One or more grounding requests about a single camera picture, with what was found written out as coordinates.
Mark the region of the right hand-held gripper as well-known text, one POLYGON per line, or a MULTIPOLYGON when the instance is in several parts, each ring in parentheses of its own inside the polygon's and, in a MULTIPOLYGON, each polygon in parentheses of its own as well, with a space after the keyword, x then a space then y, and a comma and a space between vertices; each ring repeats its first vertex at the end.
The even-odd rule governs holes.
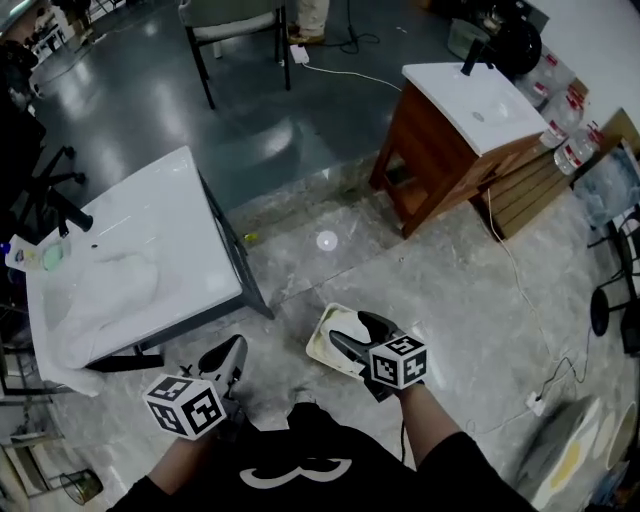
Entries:
POLYGON ((360 375, 365 387, 377 401, 421 382, 427 371, 427 346, 409 335, 399 335, 400 328, 391 320, 368 311, 358 311, 371 342, 365 344, 337 331, 329 331, 329 340, 349 360, 365 368, 360 375))

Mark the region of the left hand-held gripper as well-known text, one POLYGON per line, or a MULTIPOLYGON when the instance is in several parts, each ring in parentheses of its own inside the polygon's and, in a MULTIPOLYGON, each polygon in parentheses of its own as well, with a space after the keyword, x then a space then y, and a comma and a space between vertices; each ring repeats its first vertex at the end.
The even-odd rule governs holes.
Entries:
POLYGON ((169 374, 157 377, 142 398, 159 428, 191 441, 215 429, 239 429, 245 414, 221 383, 240 379, 247 353, 246 339, 234 335, 198 361, 205 379, 169 374))

